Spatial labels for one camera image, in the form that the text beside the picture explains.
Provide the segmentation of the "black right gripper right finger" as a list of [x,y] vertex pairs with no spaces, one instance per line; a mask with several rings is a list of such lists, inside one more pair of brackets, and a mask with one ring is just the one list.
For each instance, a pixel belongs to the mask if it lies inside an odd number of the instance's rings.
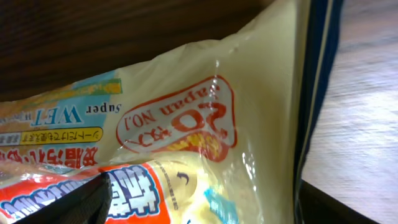
[[379,224],[304,180],[297,182],[295,223]]

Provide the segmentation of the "yellow wipes bag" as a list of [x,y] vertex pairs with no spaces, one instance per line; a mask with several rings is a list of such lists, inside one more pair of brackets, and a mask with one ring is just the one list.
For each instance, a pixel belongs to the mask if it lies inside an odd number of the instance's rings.
[[32,174],[106,174],[105,223],[295,223],[342,1],[276,1],[184,44],[1,104],[1,222]]

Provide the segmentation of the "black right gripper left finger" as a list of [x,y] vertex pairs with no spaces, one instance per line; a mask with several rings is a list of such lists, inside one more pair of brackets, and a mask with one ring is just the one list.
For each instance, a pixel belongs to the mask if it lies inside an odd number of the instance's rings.
[[19,187],[33,187],[14,197],[14,216],[23,223],[105,223],[111,204],[106,174],[76,178],[53,174],[28,175]]

